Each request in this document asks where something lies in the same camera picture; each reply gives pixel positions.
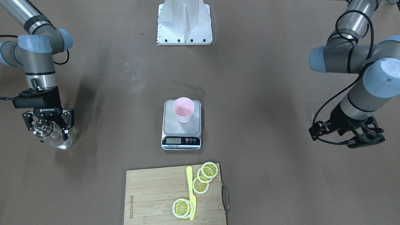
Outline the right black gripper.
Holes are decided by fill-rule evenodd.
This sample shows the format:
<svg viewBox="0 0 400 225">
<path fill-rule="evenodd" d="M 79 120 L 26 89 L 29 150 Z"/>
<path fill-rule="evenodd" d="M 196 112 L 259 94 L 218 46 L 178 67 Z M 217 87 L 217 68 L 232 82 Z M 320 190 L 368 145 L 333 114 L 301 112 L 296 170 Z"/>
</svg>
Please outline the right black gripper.
<svg viewBox="0 0 400 225">
<path fill-rule="evenodd" d="M 33 112 L 24 112 L 22 117 L 29 131 L 40 119 L 46 119 L 61 125 L 64 141 L 68 140 L 68 130 L 74 126 L 74 109 L 64 111 L 58 87 L 49 89 L 27 89 L 12 100 L 15 108 L 33 108 Z"/>
</svg>

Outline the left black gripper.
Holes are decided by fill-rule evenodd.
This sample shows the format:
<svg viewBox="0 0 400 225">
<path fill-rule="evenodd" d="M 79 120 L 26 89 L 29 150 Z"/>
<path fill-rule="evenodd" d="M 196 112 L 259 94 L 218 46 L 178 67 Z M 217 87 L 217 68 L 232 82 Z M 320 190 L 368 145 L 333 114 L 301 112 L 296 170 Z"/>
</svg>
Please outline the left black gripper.
<svg viewBox="0 0 400 225">
<path fill-rule="evenodd" d="M 338 104 L 330 114 L 329 120 L 326 122 L 316 121 L 314 127 L 309 128 L 309 133 L 313 141 L 316 141 L 322 131 L 328 134 L 337 131 L 340 136 L 346 132 L 352 132 L 354 137 L 343 142 L 329 142 L 334 145 L 346 145 L 349 148 L 367 147 L 380 144 L 385 141 L 383 129 L 381 129 L 374 116 L 367 116 L 366 119 L 356 120 L 347 116 Z"/>
</svg>

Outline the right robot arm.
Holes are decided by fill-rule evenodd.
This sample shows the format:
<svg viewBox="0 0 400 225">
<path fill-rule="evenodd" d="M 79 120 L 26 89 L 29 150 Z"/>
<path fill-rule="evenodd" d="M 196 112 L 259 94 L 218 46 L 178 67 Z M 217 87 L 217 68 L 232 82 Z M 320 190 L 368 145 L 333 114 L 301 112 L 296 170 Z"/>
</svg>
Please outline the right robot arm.
<svg viewBox="0 0 400 225">
<path fill-rule="evenodd" d="M 31 108 L 23 118 L 27 129 L 34 131 L 33 116 L 55 124 L 64 141 L 74 125 L 74 111 L 61 105 L 53 56 L 73 46 L 69 32 L 57 29 L 51 21 L 28 0 L 2 0 L 1 6 L 21 25 L 26 35 L 17 41 L 1 42 L 1 63 L 23 67 L 28 89 L 11 98 L 15 108 Z"/>
</svg>

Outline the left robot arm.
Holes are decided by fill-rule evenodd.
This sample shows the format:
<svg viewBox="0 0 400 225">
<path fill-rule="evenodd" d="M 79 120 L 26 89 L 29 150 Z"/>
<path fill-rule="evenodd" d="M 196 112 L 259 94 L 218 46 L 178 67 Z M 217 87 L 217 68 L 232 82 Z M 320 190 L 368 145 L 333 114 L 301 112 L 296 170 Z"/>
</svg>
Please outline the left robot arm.
<svg viewBox="0 0 400 225">
<path fill-rule="evenodd" d="M 314 116 L 309 133 L 314 141 L 326 134 L 340 136 L 352 132 L 354 137 L 343 142 L 349 148 L 382 143 L 383 129 L 373 112 L 399 95 L 399 35 L 374 44 L 372 14 L 380 0 L 349 0 L 346 11 L 336 20 L 335 30 L 325 46 L 311 51 L 309 65 L 322 73 L 358 74 L 344 90 L 348 93 L 334 107 L 330 118 L 317 121 Z"/>
</svg>

